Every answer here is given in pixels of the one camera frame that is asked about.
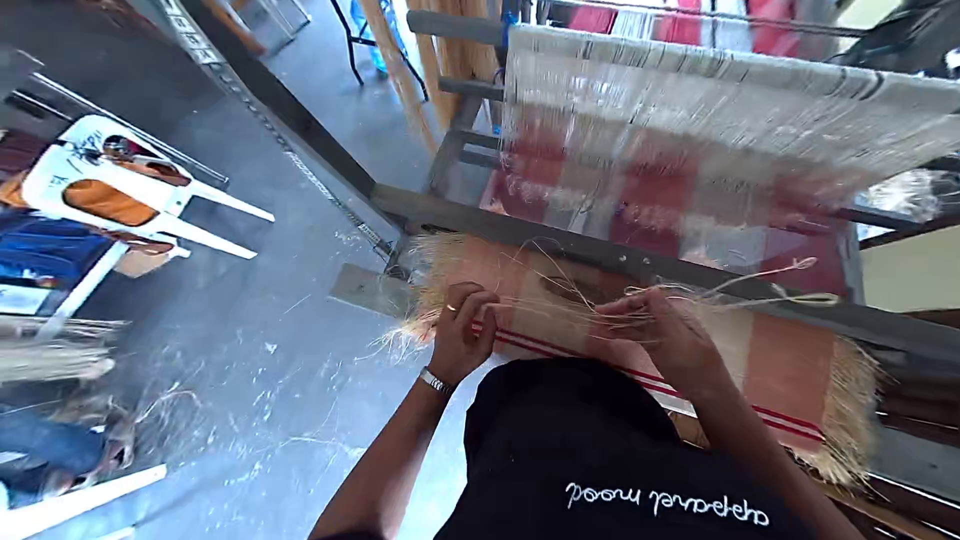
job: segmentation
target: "hand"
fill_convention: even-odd
[[[430,373],[447,384],[457,385],[490,357],[496,317],[487,305],[499,301],[495,292],[474,282],[457,283],[446,290],[447,307],[437,321],[433,357],[426,366]],[[483,314],[483,330],[476,336],[471,325],[483,307],[487,307]]]
[[[635,326],[606,329],[603,337],[639,342],[660,374],[685,398],[693,400],[717,388],[726,390],[727,384],[732,384],[727,366],[707,331],[693,315],[683,311],[683,305],[671,305],[661,289],[651,288],[596,310],[602,315],[652,315],[650,320],[638,321]]]

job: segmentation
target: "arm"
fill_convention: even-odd
[[[458,283],[446,292],[450,307],[437,322],[430,373],[457,385],[486,360],[493,349],[496,321],[484,313],[483,331],[474,336],[470,323],[480,309],[498,300],[476,283]],[[394,538],[410,502],[423,456],[444,414],[449,396],[417,379],[380,434],[324,509],[309,538],[364,531]]]
[[[733,384],[713,341],[693,317],[671,306],[658,289],[597,308],[605,315],[639,310],[652,314],[651,322],[610,331],[609,337],[644,343],[663,377],[693,403],[710,445],[732,455],[780,494],[817,538],[862,539],[774,439]]]

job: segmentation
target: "black t-shirt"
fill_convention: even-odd
[[[438,539],[812,537],[731,457],[684,444],[650,394],[595,360],[494,368],[464,445],[467,487]]]

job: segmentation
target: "finger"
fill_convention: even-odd
[[[469,331],[470,324],[480,311],[480,306],[499,301],[499,295],[491,290],[481,290],[467,296],[467,299],[460,306],[460,309],[457,310],[457,318],[453,322],[454,328],[464,332]]]
[[[630,327],[605,328],[600,333],[601,337],[629,339],[637,343],[653,343],[661,338],[659,325],[653,321]]]
[[[627,313],[632,313],[646,305],[646,300],[644,295],[641,294],[632,294],[630,296],[625,296],[616,302],[610,302],[609,304],[603,304],[602,306],[597,306],[596,312],[601,315],[625,315]]]
[[[662,324],[676,325],[684,322],[681,313],[670,304],[662,290],[653,288],[644,292],[643,295],[646,297],[647,308],[650,309],[650,313]]]
[[[493,341],[496,339],[496,314],[487,307],[483,314],[483,331],[477,337],[477,351],[486,360],[493,353]]]
[[[438,324],[446,326],[453,323],[457,318],[457,312],[460,311],[460,307],[463,306],[467,297],[480,290],[483,290],[483,285],[475,282],[459,282],[448,287],[445,298],[446,304],[440,314]]]

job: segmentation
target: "silver watch band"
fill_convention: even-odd
[[[437,379],[437,376],[430,373],[430,370],[426,369],[425,367],[420,370],[420,379],[430,386],[433,386],[434,390],[437,390],[441,394],[446,394],[449,396],[453,393],[454,387],[451,384],[447,384],[446,382]]]

